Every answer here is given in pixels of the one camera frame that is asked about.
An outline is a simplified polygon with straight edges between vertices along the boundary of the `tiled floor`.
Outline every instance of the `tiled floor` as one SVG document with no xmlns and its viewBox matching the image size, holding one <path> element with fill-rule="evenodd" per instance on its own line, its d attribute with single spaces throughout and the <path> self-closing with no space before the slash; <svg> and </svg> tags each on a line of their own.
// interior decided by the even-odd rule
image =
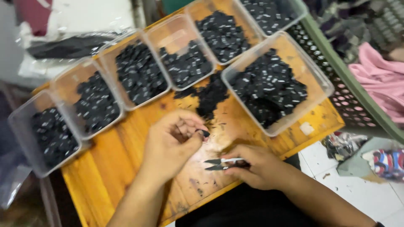
<svg viewBox="0 0 404 227">
<path fill-rule="evenodd" d="M 299 159 L 303 173 L 314 177 L 375 221 L 386 227 L 404 227 L 404 184 L 377 184 L 358 177 L 340 177 L 335 169 L 338 162 L 328 159 L 320 142 L 299 152 Z"/>
</svg>

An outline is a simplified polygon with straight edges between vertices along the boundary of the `orange wooden board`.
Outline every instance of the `orange wooden board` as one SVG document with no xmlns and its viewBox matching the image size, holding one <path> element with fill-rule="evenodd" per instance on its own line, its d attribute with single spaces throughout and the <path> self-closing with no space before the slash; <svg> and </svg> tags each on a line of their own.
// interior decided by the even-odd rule
<svg viewBox="0 0 404 227">
<path fill-rule="evenodd" d="M 287 47 L 282 52 L 293 54 L 293 50 Z M 197 86 L 207 82 L 208 79 L 205 79 Z M 44 85 L 36 92 L 47 87 Z M 171 91 L 155 102 L 128 113 L 113 128 L 97 135 L 93 139 L 94 145 L 87 152 L 62 168 L 84 227 L 104 227 L 112 217 L 142 163 L 143 146 L 150 125 L 177 108 L 195 111 L 198 107 L 198 98 L 173 97 L 174 92 Z M 221 171 L 204 170 L 211 165 L 203 161 L 219 157 L 232 145 L 246 143 L 267 147 L 270 152 L 286 159 L 344 126 L 328 99 L 276 137 L 267 137 L 231 95 L 218 104 L 214 114 L 215 118 L 208 125 L 211 132 L 209 141 L 166 187 L 168 197 L 161 218 L 162 226 L 240 184 Z M 313 127 L 311 134 L 302 132 L 300 126 L 303 123 Z"/>
</svg>

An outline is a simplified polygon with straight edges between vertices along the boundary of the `thread snips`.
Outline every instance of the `thread snips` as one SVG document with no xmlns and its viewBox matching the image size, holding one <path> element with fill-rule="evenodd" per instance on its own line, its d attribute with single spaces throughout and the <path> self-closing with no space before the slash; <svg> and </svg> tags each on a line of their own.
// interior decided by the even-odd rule
<svg viewBox="0 0 404 227">
<path fill-rule="evenodd" d="M 228 168 L 239 167 L 239 168 L 247 168 L 251 165 L 246 162 L 244 158 L 218 158 L 204 161 L 205 163 L 214 164 L 214 166 L 206 168 L 205 170 L 227 170 Z M 233 162 L 233 164 L 223 166 L 222 163 Z"/>
</svg>

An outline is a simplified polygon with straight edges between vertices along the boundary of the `pile of black labels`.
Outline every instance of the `pile of black labels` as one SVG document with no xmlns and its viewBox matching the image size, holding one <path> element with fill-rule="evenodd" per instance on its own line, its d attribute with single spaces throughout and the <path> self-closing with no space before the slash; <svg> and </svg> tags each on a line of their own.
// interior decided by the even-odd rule
<svg viewBox="0 0 404 227">
<path fill-rule="evenodd" d="M 56 108 L 48 108 L 34 114 L 31 126 L 43 151 L 45 163 L 50 168 L 78 151 L 77 140 Z"/>
<path fill-rule="evenodd" d="M 77 93 L 81 97 L 74 107 L 77 115 L 86 121 L 86 132 L 98 132 L 118 118 L 118 103 L 98 71 L 77 86 Z"/>
<path fill-rule="evenodd" d="M 275 49 L 259 57 L 230 85 L 263 128 L 291 114 L 307 98 L 307 87 L 294 78 L 292 69 Z"/>
<path fill-rule="evenodd" d="M 215 11 L 203 20 L 195 21 L 195 24 L 221 63 L 230 61 L 251 46 L 242 27 L 236 26 L 234 17 L 221 11 Z"/>
<path fill-rule="evenodd" d="M 194 83 L 213 69 L 212 63 L 193 40 L 188 43 L 188 52 L 183 55 L 169 54 L 163 47 L 160 49 L 160 56 L 174 84 L 179 88 Z"/>
<path fill-rule="evenodd" d="M 297 16 L 288 0 L 240 0 L 267 36 L 279 31 Z"/>
<path fill-rule="evenodd" d="M 159 95 L 168 87 L 150 49 L 142 42 L 128 45 L 116 56 L 115 62 L 118 80 L 135 105 Z"/>
</svg>

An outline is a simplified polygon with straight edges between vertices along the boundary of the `forearm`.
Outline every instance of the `forearm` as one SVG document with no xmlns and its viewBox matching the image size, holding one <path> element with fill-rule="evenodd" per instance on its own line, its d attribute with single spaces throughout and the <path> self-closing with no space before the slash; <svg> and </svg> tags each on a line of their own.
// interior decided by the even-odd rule
<svg viewBox="0 0 404 227">
<path fill-rule="evenodd" d="M 120 201 L 107 227 L 156 226 L 162 205 L 164 182 L 139 172 Z"/>
<path fill-rule="evenodd" d="M 290 201 L 322 226 L 374 227 L 370 217 L 326 186 L 288 166 L 288 183 L 282 191 Z"/>
</svg>

